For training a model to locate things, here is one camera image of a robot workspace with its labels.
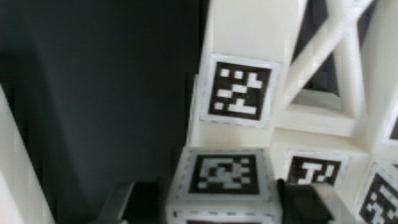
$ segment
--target white panel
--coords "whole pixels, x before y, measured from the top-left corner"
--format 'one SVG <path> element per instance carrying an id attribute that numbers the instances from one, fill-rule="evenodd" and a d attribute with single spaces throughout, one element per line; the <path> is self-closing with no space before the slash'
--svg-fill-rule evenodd
<path id="1" fill-rule="evenodd" d="M 0 223 L 53 224 L 1 89 L 0 111 Z"/>

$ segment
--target black object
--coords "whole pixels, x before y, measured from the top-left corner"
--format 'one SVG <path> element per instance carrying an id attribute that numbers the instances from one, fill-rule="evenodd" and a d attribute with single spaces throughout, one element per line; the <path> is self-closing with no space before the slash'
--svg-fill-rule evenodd
<path id="1" fill-rule="evenodd" d="M 330 211 L 310 185 L 277 183 L 282 224 L 326 224 L 333 220 Z"/>
<path id="2" fill-rule="evenodd" d="M 133 183 L 117 184 L 108 195 L 97 220 L 88 224 L 127 224 L 122 219 L 125 204 L 129 200 Z"/>
<path id="3" fill-rule="evenodd" d="M 88 224 L 157 223 L 157 182 L 115 185 L 97 219 Z"/>

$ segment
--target dark background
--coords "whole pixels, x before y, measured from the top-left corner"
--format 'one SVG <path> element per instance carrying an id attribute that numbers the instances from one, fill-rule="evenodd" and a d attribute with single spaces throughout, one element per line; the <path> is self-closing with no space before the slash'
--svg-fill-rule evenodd
<path id="1" fill-rule="evenodd" d="M 58 224 L 95 218 L 117 182 L 172 177 L 205 7 L 207 0 L 0 0 L 0 82 Z M 337 94 L 332 60 L 314 77 L 305 88 Z"/>

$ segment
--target white surface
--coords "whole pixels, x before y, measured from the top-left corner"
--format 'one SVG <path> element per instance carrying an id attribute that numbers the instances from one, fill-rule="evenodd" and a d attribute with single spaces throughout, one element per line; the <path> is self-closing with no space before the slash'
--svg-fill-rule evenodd
<path id="1" fill-rule="evenodd" d="M 398 144 L 387 140 L 398 116 L 398 1 L 383 0 L 376 3 L 358 49 L 355 22 L 372 0 L 326 0 L 330 16 L 289 64 L 305 2 L 211 1 L 186 145 L 204 148 L 269 147 L 275 179 L 285 177 L 289 152 L 305 152 L 321 158 L 330 155 L 349 158 L 344 161 L 335 193 L 351 214 L 356 214 L 356 201 L 371 175 L 369 161 L 398 162 Z M 330 52 L 339 97 L 301 90 Z M 198 120 L 213 53 L 280 63 L 264 129 Z M 339 204 L 335 200 L 330 203 L 333 207 Z M 181 211 L 184 206 L 202 209 L 200 215 L 214 209 L 204 202 L 195 206 L 181 203 Z M 225 205 L 225 212 L 232 206 L 239 204 Z"/>
<path id="2" fill-rule="evenodd" d="M 365 104 L 369 121 L 365 127 L 365 144 L 372 153 L 398 150 L 388 147 L 387 136 L 398 103 L 398 1 L 378 1 L 367 36 L 362 46 Z"/>
<path id="3" fill-rule="evenodd" d="M 261 146 L 269 144 L 275 126 L 275 101 L 282 98 L 282 84 L 298 36 L 305 0 L 216 0 L 209 1 L 207 25 L 202 46 L 195 102 L 191 104 L 189 146 Z M 275 94 L 269 99 L 266 128 L 214 124 L 200 121 L 200 93 L 207 80 L 211 54 L 271 61 L 280 64 Z"/>
<path id="4" fill-rule="evenodd" d="M 53 224 L 14 118 L 0 89 L 0 223 Z"/>
<path id="5" fill-rule="evenodd" d="M 324 203 L 326 209 L 332 213 L 333 221 L 330 222 L 330 224 L 364 224 L 353 218 L 332 187 L 326 184 L 312 184 L 312 187 Z"/>

